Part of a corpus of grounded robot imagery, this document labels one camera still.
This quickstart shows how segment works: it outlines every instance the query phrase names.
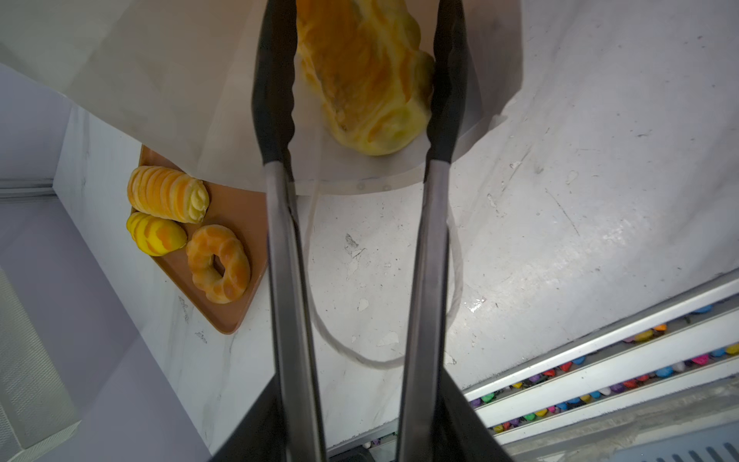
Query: metal tongs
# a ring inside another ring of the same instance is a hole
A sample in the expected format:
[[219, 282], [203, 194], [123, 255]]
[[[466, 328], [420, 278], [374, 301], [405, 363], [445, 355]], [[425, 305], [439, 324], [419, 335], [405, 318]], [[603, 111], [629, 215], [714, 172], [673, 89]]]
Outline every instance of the metal tongs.
[[[251, 108], [264, 161], [276, 374], [214, 461], [325, 461], [316, 359], [290, 152], [296, 3], [268, 0]], [[449, 261], [449, 170], [464, 113], [467, 40], [461, 0], [440, 0], [426, 134], [423, 208], [411, 294], [398, 461], [509, 461], [442, 365]]]

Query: marble surface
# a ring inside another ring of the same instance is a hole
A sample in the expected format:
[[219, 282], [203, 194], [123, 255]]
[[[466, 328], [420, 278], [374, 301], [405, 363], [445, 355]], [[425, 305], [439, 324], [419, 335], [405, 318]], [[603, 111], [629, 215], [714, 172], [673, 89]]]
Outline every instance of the marble surface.
[[[452, 169], [465, 278], [445, 365], [460, 387], [739, 266], [736, 2], [522, 5], [523, 89]], [[135, 250], [125, 190], [139, 148], [74, 109], [54, 187], [214, 451], [273, 374], [268, 281], [223, 336]], [[373, 358], [403, 352], [420, 192], [319, 203], [316, 304]], [[350, 364], [319, 339], [316, 358], [328, 446], [397, 418], [401, 370]]]

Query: white cord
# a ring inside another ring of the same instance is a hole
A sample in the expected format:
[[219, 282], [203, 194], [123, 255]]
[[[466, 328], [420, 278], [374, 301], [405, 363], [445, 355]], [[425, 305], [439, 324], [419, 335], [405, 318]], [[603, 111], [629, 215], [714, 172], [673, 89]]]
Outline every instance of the white cord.
[[[303, 244], [303, 261], [306, 262], [305, 269], [305, 289], [308, 295], [308, 309], [310, 310], [310, 319], [313, 321], [313, 325], [316, 327], [319, 335], [323, 340], [328, 343], [338, 354], [353, 361], [357, 364], [369, 367], [371, 369], [388, 370], [400, 367], [405, 361], [405, 356], [400, 356], [395, 359], [388, 361], [377, 361], [375, 359], [369, 359], [356, 351], [352, 350], [345, 344], [341, 343], [331, 332], [328, 327], [321, 319], [321, 316], [316, 310], [316, 303], [313, 301], [313, 292], [310, 289], [310, 280], [308, 279], [308, 264], [310, 262], [310, 237], [313, 235], [313, 218], [316, 216], [316, 206], [318, 205], [320, 196], [320, 180], [316, 178], [314, 181], [313, 194], [310, 198], [310, 211], [308, 212], [308, 224], [305, 230], [304, 244]], [[457, 234], [457, 226], [454, 224], [454, 215], [452, 214], [452, 207], [447, 205], [447, 218], [446, 223], [449, 227], [449, 247], [452, 252], [452, 267], [454, 272], [454, 292], [452, 294], [452, 305], [449, 307], [449, 312], [446, 314], [446, 329], [452, 326], [454, 319], [457, 317], [457, 313], [460, 309], [460, 303], [462, 302], [462, 245], [460, 243], [459, 234]]]

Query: pastry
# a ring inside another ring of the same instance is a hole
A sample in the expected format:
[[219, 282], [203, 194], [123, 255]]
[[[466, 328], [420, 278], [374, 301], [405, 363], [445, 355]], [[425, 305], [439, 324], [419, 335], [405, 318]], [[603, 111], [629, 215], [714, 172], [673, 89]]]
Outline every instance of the pastry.
[[187, 234], [172, 220], [153, 217], [139, 211], [126, 222], [126, 229], [141, 251], [152, 257], [161, 257], [185, 247]]
[[[195, 231], [187, 244], [187, 264], [195, 287], [213, 303], [238, 300], [251, 278], [251, 266], [244, 246], [225, 226], [208, 225]], [[225, 269], [223, 276], [213, 267], [217, 255]]]
[[425, 128], [434, 59], [403, 0], [297, 0], [298, 52], [333, 137], [369, 155]]
[[179, 170], [141, 166], [131, 173], [129, 202], [145, 214], [199, 223], [211, 203], [202, 181]]

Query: white paper bag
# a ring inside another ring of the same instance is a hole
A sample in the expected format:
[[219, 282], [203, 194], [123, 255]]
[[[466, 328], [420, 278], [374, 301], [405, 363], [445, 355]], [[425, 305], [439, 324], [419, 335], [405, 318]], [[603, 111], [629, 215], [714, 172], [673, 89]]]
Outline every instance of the white paper bag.
[[[432, 54], [438, 0], [406, 0]], [[266, 0], [6, 0], [0, 62], [64, 93], [188, 174], [262, 190], [251, 87]], [[466, 113], [454, 157], [489, 129], [522, 79], [519, 0], [465, 0]], [[369, 157], [336, 143], [300, 72], [290, 143], [299, 194], [321, 162], [321, 190], [360, 194], [423, 179], [425, 133]]]

